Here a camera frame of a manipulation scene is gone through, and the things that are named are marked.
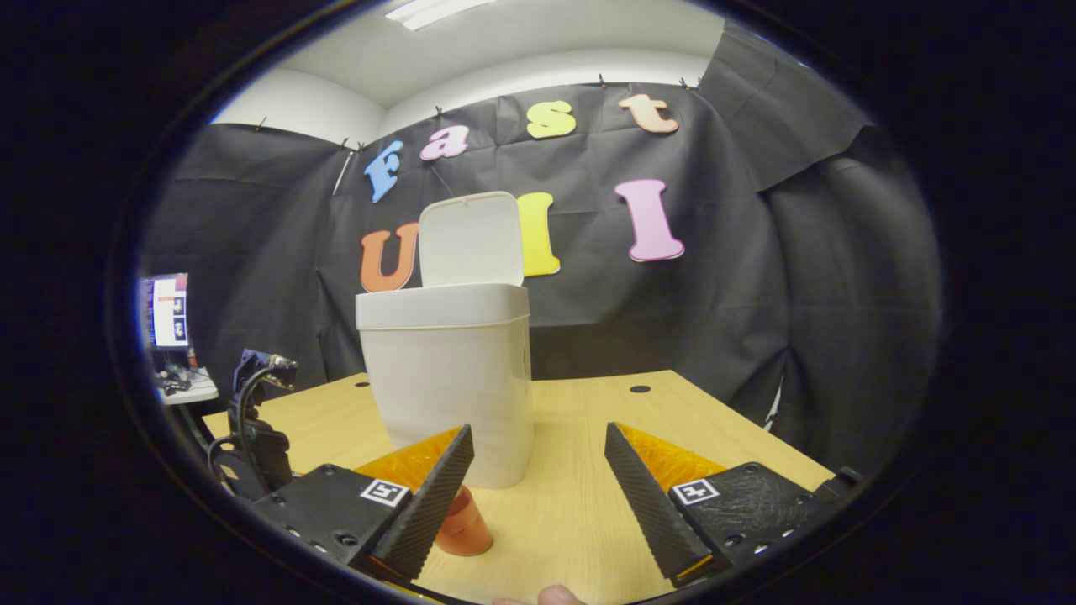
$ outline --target wooden table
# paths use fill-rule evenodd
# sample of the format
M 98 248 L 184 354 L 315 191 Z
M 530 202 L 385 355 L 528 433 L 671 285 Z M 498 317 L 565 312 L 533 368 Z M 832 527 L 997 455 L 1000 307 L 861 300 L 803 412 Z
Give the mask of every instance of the wooden table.
M 266 402 L 260 418 L 287 434 L 293 469 L 324 463 L 357 467 L 392 451 L 369 386 L 359 374 Z M 646 384 L 648 393 L 632 393 Z M 535 450 L 523 481 L 472 490 L 494 545 L 478 557 L 436 546 L 416 583 L 476 603 L 510 596 L 534 603 L 563 583 L 590 605 L 664 594 L 642 532 L 605 460 L 606 424 L 622 422 L 725 467 L 756 461 L 808 491 L 833 477 L 671 370 L 534 382 Z M 225 414 L 206 418 L 215 435 Z

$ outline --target blue letter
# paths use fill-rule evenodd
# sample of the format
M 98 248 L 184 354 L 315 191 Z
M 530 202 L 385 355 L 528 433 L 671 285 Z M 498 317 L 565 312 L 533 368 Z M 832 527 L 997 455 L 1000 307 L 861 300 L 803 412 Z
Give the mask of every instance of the blue letter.
M 377 203 L 381 199 L 381 196 L 388 193 L 388 189 L 393 188 L 393 185 L 396 184 L 396 177 L 388 172 L 395 172 L 400 167 L 400 158 L 395 152 L 401 149 L 404 149 L 402 142 L 393 141 L 363 171 L 364 174 L 370 178 L 370 183 L 373 184 L 373 203 Z

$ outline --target black cable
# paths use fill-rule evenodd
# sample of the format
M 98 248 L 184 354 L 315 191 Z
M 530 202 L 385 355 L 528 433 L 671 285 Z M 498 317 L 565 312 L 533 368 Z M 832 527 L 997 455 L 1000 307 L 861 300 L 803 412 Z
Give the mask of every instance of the black cable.
M 265 490 L 266 494 L 272 493 L 272 490 L 269 489 L 266 478 L 261 476 L 261 468 L 254 459 L 254 450 L 251 449 L 251 444 L 246 440 L 246 427 L 244 423 L 246 421 L 246 403 L 250 399 L 251 394 L 254 392 L 254 388 L 261 381 L 261 379 L 269 376 L 274 369 L 275 368 L 273 367 L 261 368 L 254 372 L 246 383 L 243 384 L 243 388 L 239 390 L 239 410 L 236 414 L 236 427 L 239 432 L 239 444 L 243 450 L 243 454 L 246 456 L 246 462 L 251 465 L 254 476 L 258 478 L 258 483 L 261 486 L 261 489 Z
M 217 437 L 216 439 L 213 439 L 213 442 L 210 444 L 208 448 L 206 448 L 206 465 L 209 466 L 209 472 L 213 474 L 213 477 L 216 477 L 217 479 L 223 479 L 223 477 L 221 477 L 221 474 L 216 472 L 216 467 L 213 466 L 213 450 L 215 450 L 220 446 L 223 446 L 224 444 L 232 442 L 235 440 L 235 437 L 236 437 L 235 435 L 225 435 L 224 437 Z

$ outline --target open lid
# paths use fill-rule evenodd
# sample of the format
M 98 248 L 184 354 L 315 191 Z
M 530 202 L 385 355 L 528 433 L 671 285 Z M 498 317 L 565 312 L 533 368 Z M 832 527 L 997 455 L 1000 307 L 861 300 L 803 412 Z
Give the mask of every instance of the open lid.
M 520 209 L 490 192 L 427 206 L 419 216 L 422 285 L 523 284 Z

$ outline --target orange cup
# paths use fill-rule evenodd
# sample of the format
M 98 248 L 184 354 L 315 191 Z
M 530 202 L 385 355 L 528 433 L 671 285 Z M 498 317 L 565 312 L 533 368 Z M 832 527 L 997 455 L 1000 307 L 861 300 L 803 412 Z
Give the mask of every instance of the orange cup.
M 493 546 L 493 534 L 466 486 L 459 488 L 452 502 L 435 544 L 449 554 L 463 555 L 481 554 Z

